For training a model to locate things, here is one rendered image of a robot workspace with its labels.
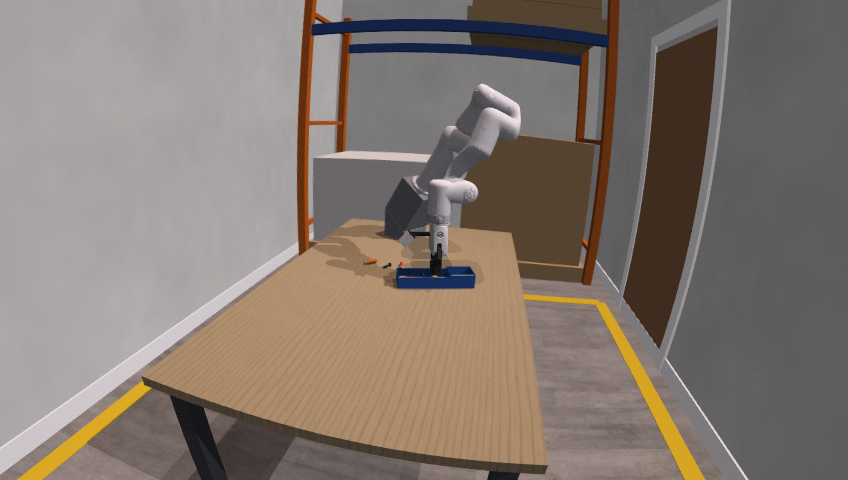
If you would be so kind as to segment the blue rack of bins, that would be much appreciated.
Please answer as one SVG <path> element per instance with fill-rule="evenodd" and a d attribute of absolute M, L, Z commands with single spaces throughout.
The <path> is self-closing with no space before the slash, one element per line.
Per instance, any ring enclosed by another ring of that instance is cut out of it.
<path fill-rule="evenodd" d="M 476 275 L 470 266 L 446 266 L 441 275 L 431 275 L 430 268 L 397 268 L 396 277 L 398 289 L 472 289 Z"/>

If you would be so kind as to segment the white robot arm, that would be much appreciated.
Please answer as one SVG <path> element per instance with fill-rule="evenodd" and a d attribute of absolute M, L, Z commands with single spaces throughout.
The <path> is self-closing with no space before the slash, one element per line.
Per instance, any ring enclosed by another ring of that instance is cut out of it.
<path fill-rule="evenodd" d="M 428 196 L 427 222 L 448 224 L 452 203 L 470 204 L 476 200 L 477 187 L 464 180 L 465 176 L 491 156 L 498 138 L 508 143 L 515 141 L 520 126 L 520 107 L 516 102 L 485 84 L 475 88 L 456 127 L 443 130 L 421 173 L 412 179 L 414 188 Z M 459 153 L 455 159 L 453 152 Z"/>

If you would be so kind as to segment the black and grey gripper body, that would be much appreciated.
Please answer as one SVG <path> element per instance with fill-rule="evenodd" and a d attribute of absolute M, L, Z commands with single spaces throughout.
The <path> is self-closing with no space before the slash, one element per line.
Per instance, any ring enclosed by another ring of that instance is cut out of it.
<path fill-rule="evenodd" d="M 447 255 L 447 247 L 448 247 L 448 226 L 447 225 L 450 225 L 450 223 L 448 223 L 448 224 L 432 224 L 432 223 L 427 222 L 427 224 L 430 224 L 429 249 L 431 251 L 431 254 L 434 256 L 435 253 L 437 253 L 437 244 L 441 243 L 441 250 L 443 251 L 443 254 L 446 256 Z"/>

